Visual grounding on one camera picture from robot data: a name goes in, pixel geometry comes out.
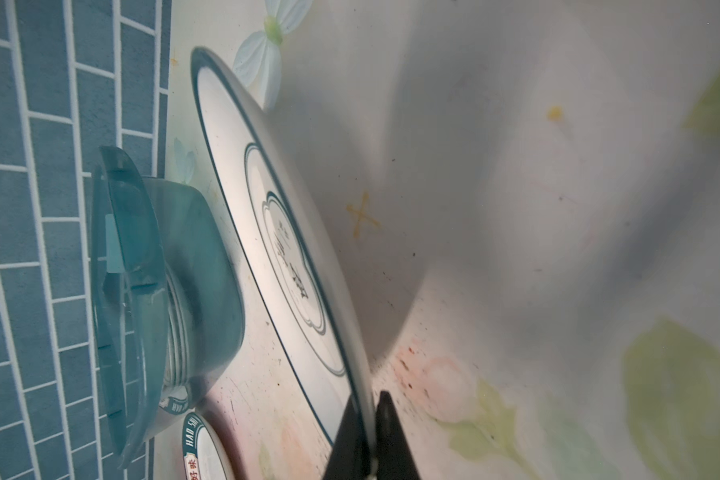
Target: teal plastic lid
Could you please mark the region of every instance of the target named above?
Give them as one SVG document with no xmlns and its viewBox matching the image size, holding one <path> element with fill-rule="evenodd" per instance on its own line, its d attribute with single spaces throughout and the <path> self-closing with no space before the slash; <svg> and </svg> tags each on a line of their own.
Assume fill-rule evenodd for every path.
<svg viewBox="0 0 720 480">
<path fill-rule="evenodd" d="M 144 444 L 160 404 L 169 296 L 144 182 L 124 151 L 102 147 L 101 153 L 92 176 L 91 297 L 104 394 L 100 409 L 124 468 Z"/>
</svg>

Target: printed logo on plate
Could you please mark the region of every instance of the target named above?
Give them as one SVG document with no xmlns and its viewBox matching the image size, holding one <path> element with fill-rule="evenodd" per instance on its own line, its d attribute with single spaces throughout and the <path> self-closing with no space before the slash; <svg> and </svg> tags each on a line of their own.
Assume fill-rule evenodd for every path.
<svg viewBox="0 0 720 480">
<path fill-rule="evenodd" d="M 272 172 L 254 144 L 246 149 L 246 176 L 259 233 L 294 320 L 325 368 L 343 376 L 344 361 L 302 241 Z"/>
</svg>

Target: white countertop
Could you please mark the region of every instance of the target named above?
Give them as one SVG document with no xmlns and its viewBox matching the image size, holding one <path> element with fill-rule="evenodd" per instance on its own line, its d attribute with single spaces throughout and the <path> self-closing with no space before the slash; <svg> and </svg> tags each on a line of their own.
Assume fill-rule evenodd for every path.
<svg viewBox="0 0 720 480">
<path fill-rule="evenodd" d="M 265 16 L 264 0 L 173 2 L 166 176 L 179 138 L 244 290 L 189 58 L 201 45 L 232 65 Z M 643 334 L 678 325 L 699 358 L 720 355 L 720 134 L 682 128 L 720 72 L 720 0 L 315 0 L 280 50 L 269 118 L 422 477 L 652 478 L 628 422 L 644 420 L 625 387 L 640 339 L 672 350 Z M 380 226 L 355 237 L 364 192 Z M 206 408 L 245 478 L 321 475 L 329 446 L 260 299 Z"/>
</svg>

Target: white plate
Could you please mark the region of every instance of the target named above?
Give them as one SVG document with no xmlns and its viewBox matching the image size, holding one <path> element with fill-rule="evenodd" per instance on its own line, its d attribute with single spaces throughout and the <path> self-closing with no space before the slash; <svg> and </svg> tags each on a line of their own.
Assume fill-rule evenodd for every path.
<svg viewBox="0 0 720 480">
<path fill-rule="evenodd" d="M 192 53 L 192 86 L 213 167 L 283 349 L 333 442 L 350 395 L 372 454 L 370 371 L 326 229 L 263 112 L 224 63 Z"/>
</svg>

